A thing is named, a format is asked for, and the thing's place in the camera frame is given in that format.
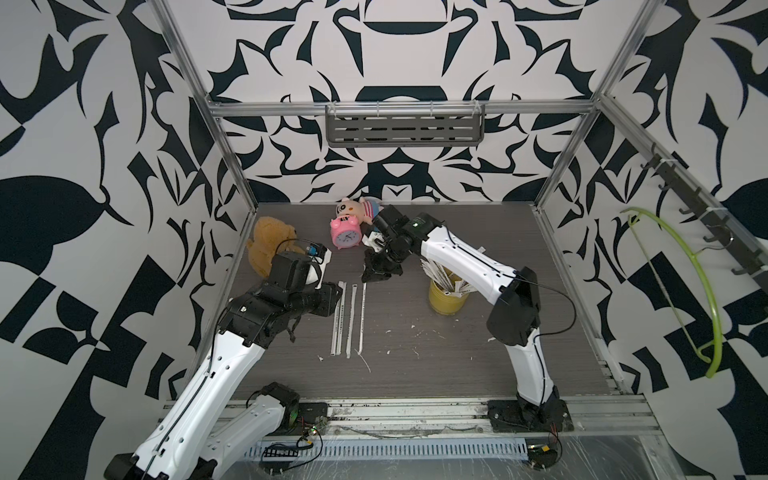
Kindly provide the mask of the brown teddy bear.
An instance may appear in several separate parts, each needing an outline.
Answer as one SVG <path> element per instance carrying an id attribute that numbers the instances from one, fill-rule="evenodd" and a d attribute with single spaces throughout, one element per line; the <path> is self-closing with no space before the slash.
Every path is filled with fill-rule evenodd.
<path id="1" fill-rule="evenodd" d="M 246 241 L 248 260 L 254 271 L 262 278 L 267 278 L 276 253 L 301 253 L 295 228 L 274 217 L 260 217 L 252 236 Z"/>

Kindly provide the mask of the green plastic hanger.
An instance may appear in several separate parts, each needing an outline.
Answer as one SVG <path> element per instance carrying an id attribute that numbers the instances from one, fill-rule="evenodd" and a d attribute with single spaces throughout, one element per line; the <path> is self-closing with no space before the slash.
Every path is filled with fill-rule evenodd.
<path id="1" fill-rule="evenodd" d="M 664 321 L 656 337 L 672 349 L 690 378 L 714 378 L 724 357 L 723 319 L 699 253 L 651 211 L 628 207 L 622 213 L 644 260 L 630 283 Z"/>

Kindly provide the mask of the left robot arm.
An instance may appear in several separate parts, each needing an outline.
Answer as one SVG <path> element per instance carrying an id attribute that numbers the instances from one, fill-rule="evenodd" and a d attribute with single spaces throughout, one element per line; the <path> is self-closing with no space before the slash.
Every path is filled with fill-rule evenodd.
<path id="1" fill-rule="evenodd" d="M 306 314 L 334 314 L 341 289 L 323 279 L 331 256 L 316 243 L 276 254 L 268 278 L 224 307 L 205 359 L 170 412 L 134 452 L 113 457 L 105 478 L 219 479 L 258 441 L 288 426 L 299 396 L 276 382 L 225 426 L 216 423 L 281 333 L 293 337 Z"/>

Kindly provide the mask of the bundle of wrapped straws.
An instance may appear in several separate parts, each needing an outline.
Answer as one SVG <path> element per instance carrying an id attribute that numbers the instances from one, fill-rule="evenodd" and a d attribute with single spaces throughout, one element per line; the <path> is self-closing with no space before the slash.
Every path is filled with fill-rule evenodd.
<path id="1" fill-rule="evenodd" d="M 439 290 L 449 296 L 461 297 L 477 291 L 467 281 L 433 260 L 421 260 L 424 273 Z"/>

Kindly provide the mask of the grey slotted wall shelf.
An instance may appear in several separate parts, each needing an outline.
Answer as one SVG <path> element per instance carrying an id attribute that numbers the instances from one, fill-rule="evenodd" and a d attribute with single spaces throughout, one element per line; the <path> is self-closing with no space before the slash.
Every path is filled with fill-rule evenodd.
<path id="1" fill-rule="evenodd" d="M 485 106 L 470 102 L 330 103 L 334 148 L 472 147 L 484 138 Z"/>

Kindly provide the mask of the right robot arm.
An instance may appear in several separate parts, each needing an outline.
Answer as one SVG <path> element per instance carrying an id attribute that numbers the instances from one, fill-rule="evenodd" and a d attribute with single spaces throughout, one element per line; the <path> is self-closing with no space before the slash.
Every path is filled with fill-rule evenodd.
<path id="1" fill-rule="evenodd" d="M 402 263 L 415 255 L 447 268 L 492 305 L 486 327 L 505 346 L 516 377 L 514 400 L 487 404 L 492 428 L 497 432 L 564 431 L 570 413 L 549 375 L 541 347 L 540 283 L 535 272 L 493 260 L 426 213 L 410 219 L 386 206 L 374 217 L 373 226 L 383 235 L 383 244 L 365 251 L 364 283 L 401 275 Z"/>

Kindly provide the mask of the yellow plastic cup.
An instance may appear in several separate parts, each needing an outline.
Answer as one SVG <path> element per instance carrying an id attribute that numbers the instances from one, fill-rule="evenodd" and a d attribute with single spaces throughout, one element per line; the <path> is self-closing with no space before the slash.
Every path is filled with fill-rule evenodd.
<path id="1" fill-rule="evenodd" d="M 448 290 L 443 289 L 435 280 L 430 281 L 428 302 L 436 313 L 452 316 L 463 308 L 471 291 L 465 286 L 465 282 L 452 271 L 448 270 L 447 276 Z"/>

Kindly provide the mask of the black wall hook rail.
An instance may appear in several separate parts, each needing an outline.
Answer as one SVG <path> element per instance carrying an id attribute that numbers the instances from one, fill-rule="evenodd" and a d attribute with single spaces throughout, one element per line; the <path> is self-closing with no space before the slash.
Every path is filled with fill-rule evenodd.
<path id="1" fill-rule="evenodd" d="M 683 164 L 653 143 L 651 157 L 643 166 L 662 179 L 661 191 L 669 191 L 683 202 L 680 213 L 701 222 L 709 232 L 704 238 L 706 249 L 725 250 L 736 261 L 731 272 L 736 276 L 748 275 L 763 290 L 767 290 L 767 249 L 736 219 Z"/>

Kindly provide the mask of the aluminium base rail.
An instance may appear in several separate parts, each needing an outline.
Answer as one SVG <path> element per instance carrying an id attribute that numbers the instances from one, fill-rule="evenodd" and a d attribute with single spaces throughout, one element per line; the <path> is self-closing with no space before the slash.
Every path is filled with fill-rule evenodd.
<path id="1" fill-rule="evenodd" d="M 557 429 L 567 437 L 661 437 L 650 405 L 638 395 L 565 396 Z M 547 439 L 490 413 L 487 398 L 304 399 L 299 412 L 328 439 L 491 438 Z"/>

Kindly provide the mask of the pink alarm clock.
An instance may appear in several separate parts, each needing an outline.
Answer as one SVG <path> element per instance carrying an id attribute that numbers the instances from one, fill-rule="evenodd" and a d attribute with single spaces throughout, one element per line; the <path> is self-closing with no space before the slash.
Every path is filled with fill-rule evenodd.
<path id="1" fill-rule="evenodd" d="M 341 215 L 331 220 L 330 235 L 337 249 L 358 246 L 363 238 L 359 218 L 356 215 Z"/>

